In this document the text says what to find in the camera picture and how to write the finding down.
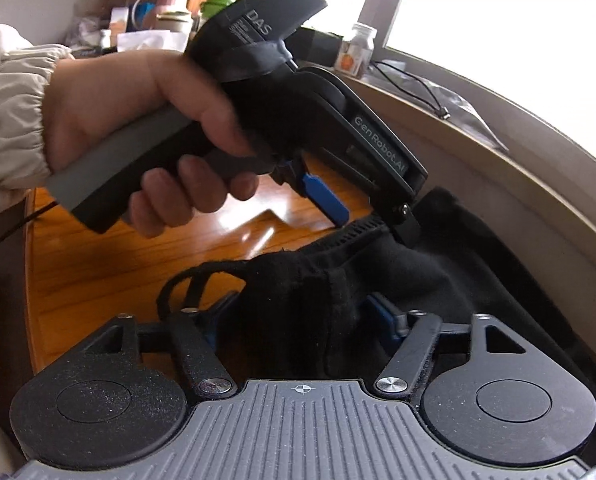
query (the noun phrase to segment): gray ridged plate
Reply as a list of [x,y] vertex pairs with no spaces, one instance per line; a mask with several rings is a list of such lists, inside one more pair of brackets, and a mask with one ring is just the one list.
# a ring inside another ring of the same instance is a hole
[[576,459],[535,470],[485,466],[438,444],[398,401],[357,381],[249,381],[227,400],[199,404],[152,455],[120,468],[80,472],[29,462],[19,480],[443,479],[570,480]]

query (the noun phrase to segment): hand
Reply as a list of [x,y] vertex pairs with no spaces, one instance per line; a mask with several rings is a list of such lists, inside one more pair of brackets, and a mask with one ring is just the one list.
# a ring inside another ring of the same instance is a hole
[[[42,105],[50,170],[62,170],[119,127],[166,101],[200,121],[221,150],[252,155],[231,103],[209,76],[176,52],[139,50],[58,62]],[[142,190],[129,200],[129,217],[143,236],[186,224],[194,208],[216,211],[227,187],[238,200],[251,198],[257,189],[257,175],[243,173],[226,184],[203,159],[190,155],[178,162],[178,176],[176,180],[161,168],[142,176]]]

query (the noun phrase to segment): screw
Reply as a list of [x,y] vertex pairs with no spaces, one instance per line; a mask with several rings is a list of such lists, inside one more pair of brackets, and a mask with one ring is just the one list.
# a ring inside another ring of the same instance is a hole
[[399,377],[382,377],[376,381],[376,388],[386,394],[399,394],[407,389],[407,382]]
[[213,377],[205,379],[198,387],[203,394],[207,395],[221,395],[226,394],[232,387],[231,381],[223,379],[222,377]]

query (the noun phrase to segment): bottle label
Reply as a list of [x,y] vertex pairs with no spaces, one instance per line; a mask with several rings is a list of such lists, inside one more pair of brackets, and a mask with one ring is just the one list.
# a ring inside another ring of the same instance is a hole
[[335,69],[356,77],[363,66],[369,63],[371,58],[371,51],[359,45],[345,45],[340,49],[338,57],[335,60]]

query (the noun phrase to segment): white sleeve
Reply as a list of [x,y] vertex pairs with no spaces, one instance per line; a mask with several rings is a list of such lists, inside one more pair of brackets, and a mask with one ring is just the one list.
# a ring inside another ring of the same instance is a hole
[[13,27],[0,25],[0,211],[49,175],[42,99],[56,63],[67,57],[65,46],[32,46]]

